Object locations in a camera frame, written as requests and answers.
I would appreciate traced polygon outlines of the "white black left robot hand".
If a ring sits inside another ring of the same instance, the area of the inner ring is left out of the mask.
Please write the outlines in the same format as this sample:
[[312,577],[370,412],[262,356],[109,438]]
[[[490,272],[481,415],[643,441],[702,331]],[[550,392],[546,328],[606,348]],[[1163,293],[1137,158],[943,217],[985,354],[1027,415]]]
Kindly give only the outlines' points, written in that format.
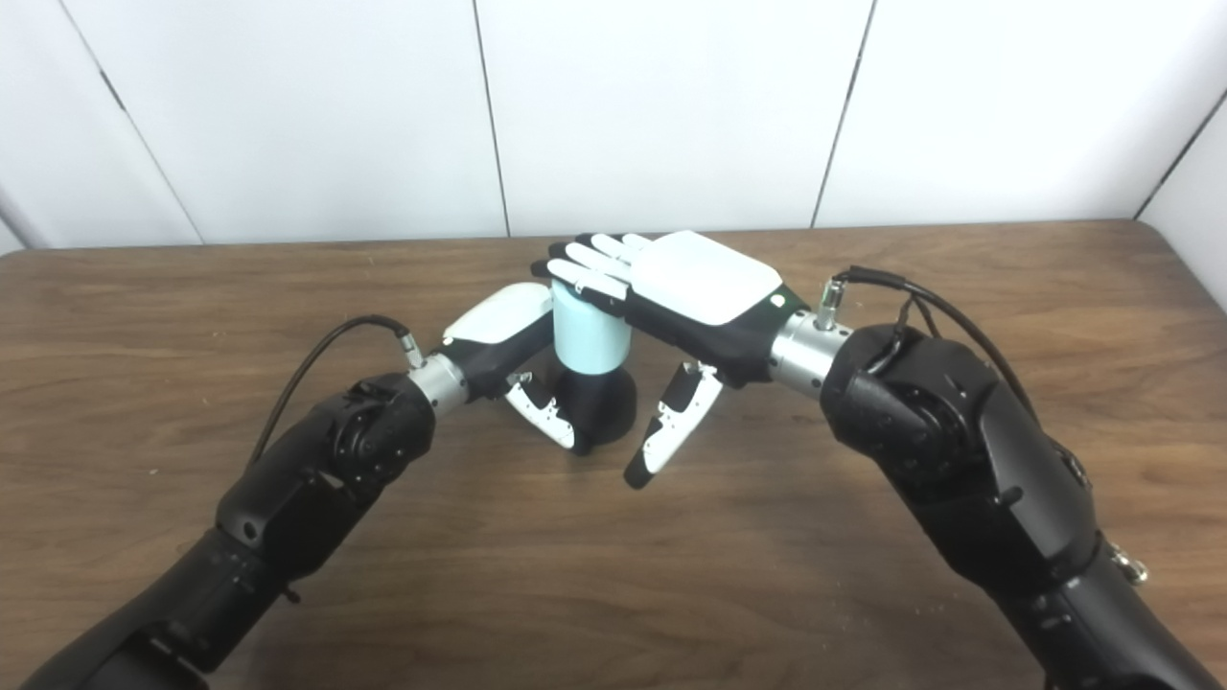
[[465,311],[443,333],[436,354],[456,367],[466,401],[502,399],[561,449],[584,457],[591,442],[525,365],[555,345],[552,293],[541,284],[512,284]]

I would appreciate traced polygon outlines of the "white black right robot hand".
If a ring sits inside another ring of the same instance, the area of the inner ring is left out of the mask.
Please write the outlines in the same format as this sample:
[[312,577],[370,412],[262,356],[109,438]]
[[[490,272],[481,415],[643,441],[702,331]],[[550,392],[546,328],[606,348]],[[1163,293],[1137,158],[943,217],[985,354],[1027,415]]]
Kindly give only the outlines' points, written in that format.
[[775,340],[810,311],[774,266],[692,231],[583,233],[548,246],[531,273],[686,354],[625,469],[636,490],[663,471],[725,389],[771,381]]

